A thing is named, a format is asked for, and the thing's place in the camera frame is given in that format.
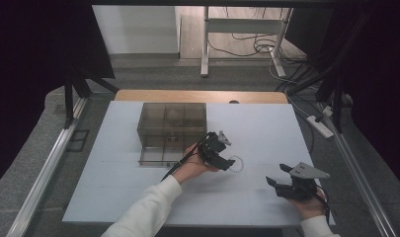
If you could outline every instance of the power outlet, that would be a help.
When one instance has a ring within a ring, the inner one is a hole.
[[[317,122],[315,116],[307,118],[307,120],[325,137],[332,137],[334,134],[329,128],[325,126],[321,121]]]

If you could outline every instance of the acrylic storage box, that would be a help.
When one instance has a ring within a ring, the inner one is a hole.
[[[171,167],[206,135],[204,103],[144,103],[137,128],[141,166]]]

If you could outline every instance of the white table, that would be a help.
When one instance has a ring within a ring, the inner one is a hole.
[[[141,102],[111,102],[65,222],[115,222],[166,168],[139,167],[136,129]],[[296,210],[265,177],[290,181],[279,163],[312,165],[291,105],[206,104],[208,131],[223,130],[232,146],[220,153],[244,160],[241,173],[206,173],[183,185],[165,225],[282,227],[298,225]]]

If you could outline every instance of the wooden floor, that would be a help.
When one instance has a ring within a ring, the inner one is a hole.
[[[210,18],[236,18],[236,19],[272,19],[277,20],[286,9],[281,8],[247,8],[247,7],[209,7]],[[203,7],[180,7],[181,14],[181,58],[201,58],[203,41]],[[255,34],[232,34],[212,33],[209,34],[209,43],[219,49],[224,49],[236,54],[251,54],[255,52],[254,39],[239,39],[254,37]],[[274,44],[268,40],[275,40],[277,36],[259,37],[262,44]],[[281,48],[289,57],[302,57],[304,53],[288,42],[282,42]],[[209,58],[261,58],[270,59],[268,53],[258,53],[253,56],[239,57],[226,52],[209,48]]]

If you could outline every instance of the white sweater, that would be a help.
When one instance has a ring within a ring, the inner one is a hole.
[[[157,186],[145,190],[102,237],[152,237],[162,228],[172,202],[182,193],[182,188],[173,176]],[[301,226],[306,237],[339,237],[330,230],[325,216],[303,220]]]

